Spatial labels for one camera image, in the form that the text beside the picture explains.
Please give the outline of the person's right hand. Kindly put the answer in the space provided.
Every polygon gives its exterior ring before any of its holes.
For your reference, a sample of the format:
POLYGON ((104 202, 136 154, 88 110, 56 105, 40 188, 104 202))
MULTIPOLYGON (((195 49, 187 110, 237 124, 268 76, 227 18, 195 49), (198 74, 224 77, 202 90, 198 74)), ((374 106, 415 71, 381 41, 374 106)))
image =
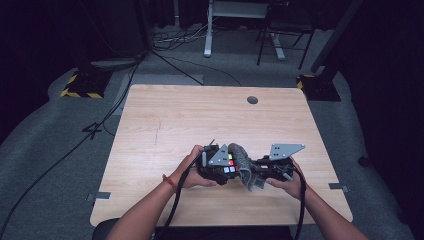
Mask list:
POLYGON ((292 159, 292 163, 295 167, 295 171, 292 176, 292 181, 282 182, 274 178, 267 178, 266 183, 275 188, 283 189, 293 198, 301 200, 303 197, 306 196, 308 186, 298 163, 294 159, 292 159))

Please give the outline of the person's dark clothing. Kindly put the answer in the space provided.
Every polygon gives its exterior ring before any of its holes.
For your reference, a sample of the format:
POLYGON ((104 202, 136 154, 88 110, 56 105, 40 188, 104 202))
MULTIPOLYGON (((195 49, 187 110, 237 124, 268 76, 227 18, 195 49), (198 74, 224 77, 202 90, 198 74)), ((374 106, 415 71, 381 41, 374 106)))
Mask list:
POLYGON ((293 240, 287 226, 170 227, 157 240, 293 240))

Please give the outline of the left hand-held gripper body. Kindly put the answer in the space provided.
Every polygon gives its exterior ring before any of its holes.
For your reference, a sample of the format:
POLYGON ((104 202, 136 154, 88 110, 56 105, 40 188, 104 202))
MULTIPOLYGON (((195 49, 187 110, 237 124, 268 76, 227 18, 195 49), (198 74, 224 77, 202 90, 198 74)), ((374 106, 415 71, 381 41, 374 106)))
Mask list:
POLYGON ((209 145, 203 148, 197 159, 198 174, 204 179, 224 185, 230 179, 231 164, 226 145, 209 145))

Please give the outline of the black round stool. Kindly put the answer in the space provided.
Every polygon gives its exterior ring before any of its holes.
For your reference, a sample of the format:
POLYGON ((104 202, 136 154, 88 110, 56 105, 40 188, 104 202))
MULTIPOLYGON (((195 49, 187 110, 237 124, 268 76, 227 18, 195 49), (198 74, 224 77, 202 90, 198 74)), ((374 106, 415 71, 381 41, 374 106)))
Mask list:
POLYGON ((99 223, 92 234, 92 240, 106 240, 112 228, 119 221, 119 218, 108 219, 99 223))

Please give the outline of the flat grey stand foot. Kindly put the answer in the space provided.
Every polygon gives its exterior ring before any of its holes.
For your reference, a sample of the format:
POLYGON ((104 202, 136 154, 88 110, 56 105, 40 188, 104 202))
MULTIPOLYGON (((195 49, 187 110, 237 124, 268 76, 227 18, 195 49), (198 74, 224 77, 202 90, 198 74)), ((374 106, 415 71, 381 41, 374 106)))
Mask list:
POLYGON ((92 61, 91 65, 99 69, 125 69, 136 65, 137 58, 117 58, 92 61))

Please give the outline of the white desk frame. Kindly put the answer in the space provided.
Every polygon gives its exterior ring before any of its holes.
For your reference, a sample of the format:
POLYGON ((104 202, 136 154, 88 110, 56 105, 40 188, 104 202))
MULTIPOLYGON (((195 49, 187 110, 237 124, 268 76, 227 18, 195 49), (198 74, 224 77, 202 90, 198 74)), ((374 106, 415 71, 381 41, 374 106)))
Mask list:
POLYGON ((264 19, 267 3, 245 2, 242 0, 208 0, 207 33, 203 55, 212 55, 213 19, 214 17, 235 17, 249 19, 264 19))

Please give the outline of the person's left hand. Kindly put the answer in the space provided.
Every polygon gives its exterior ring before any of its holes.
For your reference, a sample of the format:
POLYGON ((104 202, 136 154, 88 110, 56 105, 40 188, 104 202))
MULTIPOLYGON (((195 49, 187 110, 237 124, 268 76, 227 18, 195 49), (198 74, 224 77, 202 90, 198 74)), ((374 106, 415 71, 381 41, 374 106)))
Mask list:
POLYGON ((190 164, 195 160, 195 158, 201 154, 203 147, 200 145, 195 145, 191 152, 181 161, 178 167, 170 175, 170 179, 178 184, 185 170, 189 170, 188 175, 184 181, 184 188, 191 188, 195 186, 202 187, 212 187, 216 185, 216 182, 213 180, 205 179, 201 177, 195 167, 190 167, 190 164))

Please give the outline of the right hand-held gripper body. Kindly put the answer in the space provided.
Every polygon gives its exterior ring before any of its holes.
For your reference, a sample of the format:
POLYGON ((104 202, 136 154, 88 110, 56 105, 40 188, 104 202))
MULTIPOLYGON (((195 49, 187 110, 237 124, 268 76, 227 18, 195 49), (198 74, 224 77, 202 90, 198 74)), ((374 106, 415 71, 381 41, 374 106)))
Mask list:
POLYGON ((304 144, 272 144, 270 153, 262 159, 266 166, 263 177, 292 181, 294 164, 291 156, 304 148, 304 144))

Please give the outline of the black yellow striped stand base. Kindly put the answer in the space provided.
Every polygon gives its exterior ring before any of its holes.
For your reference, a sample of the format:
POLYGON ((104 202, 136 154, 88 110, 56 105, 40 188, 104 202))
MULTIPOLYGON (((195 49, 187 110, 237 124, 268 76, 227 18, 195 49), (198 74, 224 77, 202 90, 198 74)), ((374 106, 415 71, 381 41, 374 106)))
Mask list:
POLYGON ((341 101, 333 82, 323 80, 319 75, 299 75, 296 77, 296 86, 309 101, 341 101))
POLYGON ((76 70, 69 78, 60 96, 101 99, 105 96, 111 76, 112 73, 108 71, 82 72, 76 70))

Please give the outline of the slanted dark metal post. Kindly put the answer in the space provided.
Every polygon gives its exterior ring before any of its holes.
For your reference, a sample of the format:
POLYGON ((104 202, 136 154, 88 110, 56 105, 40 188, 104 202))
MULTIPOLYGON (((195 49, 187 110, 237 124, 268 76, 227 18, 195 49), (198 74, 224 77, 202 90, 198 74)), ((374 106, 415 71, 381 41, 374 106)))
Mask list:
POLYGON ((325 64, 325 61, 329 59, 331 51, 335 47, 337 41, 339 40, 343 32, 348 27, 349 23, 355 16, 356 12, 362 5, 363 1, 364 0, 352 0, 349 7, 347 8, 344 15, 342 16, 341 20, 337 24, 335 30, 331 34, 330 38, 324 45, 323 49, 321 50, 320 54, 318 55, 314 63, 312 64, 310 70, 313 73, 316 73, 318 69, 325 64))

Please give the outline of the red wrist band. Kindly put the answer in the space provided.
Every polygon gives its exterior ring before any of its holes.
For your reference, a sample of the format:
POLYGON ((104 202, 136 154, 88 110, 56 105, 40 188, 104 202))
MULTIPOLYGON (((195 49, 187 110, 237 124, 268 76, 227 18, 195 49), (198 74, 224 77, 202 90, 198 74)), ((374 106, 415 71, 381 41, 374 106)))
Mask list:
POLYGON ((174 193, 177 192, 178 186, 174 183, 174 181, 169 176, 167 176, 166 174, 162 174, 162 180, 166 182, 173 189, 174 193))

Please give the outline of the grey tape strip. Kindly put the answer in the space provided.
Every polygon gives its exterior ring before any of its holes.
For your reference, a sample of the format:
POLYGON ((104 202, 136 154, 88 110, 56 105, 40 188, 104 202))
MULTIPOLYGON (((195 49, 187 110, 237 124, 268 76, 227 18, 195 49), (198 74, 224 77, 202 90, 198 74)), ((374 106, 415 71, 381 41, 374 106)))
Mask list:
POLYGON ((89 202, 95 202, 96 200, 108 200, 111 196, 110 192, 97 192, 97 193, 89 193, 86 197, 86 200, 89 202))
POLYGON ((329 183, 328 185, 331 190, 342 190, 344 193, 350 192, 350 189, 341 183, 329 183))

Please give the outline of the black metal chair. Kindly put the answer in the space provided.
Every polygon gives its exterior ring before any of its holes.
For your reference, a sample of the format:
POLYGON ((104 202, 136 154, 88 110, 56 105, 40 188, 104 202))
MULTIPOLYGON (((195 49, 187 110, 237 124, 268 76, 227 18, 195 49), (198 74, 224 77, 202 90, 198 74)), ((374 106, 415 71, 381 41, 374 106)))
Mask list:
POLYGON ((256 38, 260 42, 256 65, 260 65, 267 35, 272 40, 277 40, 278 35, 289 35, 297 37, 291 49, 303 52, 298 66, 301 69, 314 32, 315 26, 305 0, 271 0, 256 38))

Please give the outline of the multicoloured puzzle cube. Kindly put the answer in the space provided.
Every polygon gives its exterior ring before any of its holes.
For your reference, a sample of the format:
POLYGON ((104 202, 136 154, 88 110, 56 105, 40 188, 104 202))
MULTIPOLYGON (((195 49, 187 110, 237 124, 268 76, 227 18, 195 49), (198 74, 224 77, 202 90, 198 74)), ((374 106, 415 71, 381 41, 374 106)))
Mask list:
POLYGON ((238 171, 238 166, 233 159, 233 155, 231 153, 228 154, 229 163, 227 166, 223 168, 225 174, 236 173, 238 171))

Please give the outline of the grey terry cloth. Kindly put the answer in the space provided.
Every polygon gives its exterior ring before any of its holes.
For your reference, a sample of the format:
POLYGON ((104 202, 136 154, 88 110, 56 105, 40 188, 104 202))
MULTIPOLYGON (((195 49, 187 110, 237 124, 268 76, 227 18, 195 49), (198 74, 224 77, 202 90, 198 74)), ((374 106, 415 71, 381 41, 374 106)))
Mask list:
POLYGON ((228 151, 232 154, 233 160, 238 166, 239 177, 247 190, 251 192, 254 187, 263 189, 265 180, 258 173, 254 173, 255 161, 248 156, 246 150, 236 143, 230 143, 228 151))

